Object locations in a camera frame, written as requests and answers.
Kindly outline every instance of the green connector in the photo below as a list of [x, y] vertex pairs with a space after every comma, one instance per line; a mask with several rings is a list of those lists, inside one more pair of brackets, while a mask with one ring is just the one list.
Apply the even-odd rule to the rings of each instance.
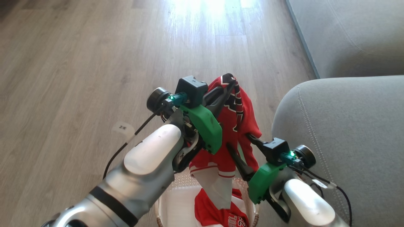
[[274, 166], [266, 163], [258, 169], [248, 183], [248, 196], [254, 204], [260, 203], [265, 198], [265, 193], [278, 176], [279, 170], [285, 167], [286, 164]]
[[212, 112], [202, 105], [192, 109], [181, 105], [180, 109], [183, 112], [187, 112], [189, 119], [205, 141], [206, 150], [212, 154], [216, 154], [222, 146], [222, 128]]

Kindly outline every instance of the laundry basket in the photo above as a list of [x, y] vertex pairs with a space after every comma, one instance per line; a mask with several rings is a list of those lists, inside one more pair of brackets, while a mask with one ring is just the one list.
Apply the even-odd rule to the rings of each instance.
[[[154, 204], [159, 227], [196, 227], [195, 197], [201, 190], [198, 181], [189, 174], [189, 169], [175, 174], [175, 181]], [[248, 197], [248, 185], [243, 179], [233, 180], [233, 188], [238, 188], [245, 202], [250, 227], [258, 223], [259, 206]]]

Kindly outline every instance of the gray sofa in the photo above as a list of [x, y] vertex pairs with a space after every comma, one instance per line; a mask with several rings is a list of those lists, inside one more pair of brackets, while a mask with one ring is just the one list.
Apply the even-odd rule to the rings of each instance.
[[[286, 94], [273, 137], [313, 150], [312, 170], [345, 190], [354, 226], [404, 226], [404, 76], [392, 76], [404, 75], [404, 1], [288, 4], [321, 79]], [[348, 221], [342, 194], [324, 194]]]

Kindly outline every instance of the floor plank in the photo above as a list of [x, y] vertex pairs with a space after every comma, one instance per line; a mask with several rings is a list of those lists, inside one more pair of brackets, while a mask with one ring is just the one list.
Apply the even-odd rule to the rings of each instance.
[[[19, 0], [0, 9], [1, 226], [40, 226], [82, 199], [124, 142], [111, 127], [140, 126], [156, 87], [232, 73], [270, 140], [282, 97], [314, 78], [283, 0]], [[160, 125], [153, 119], [129, 147]], [[262, 204], [258, 226], [275, 216]]]

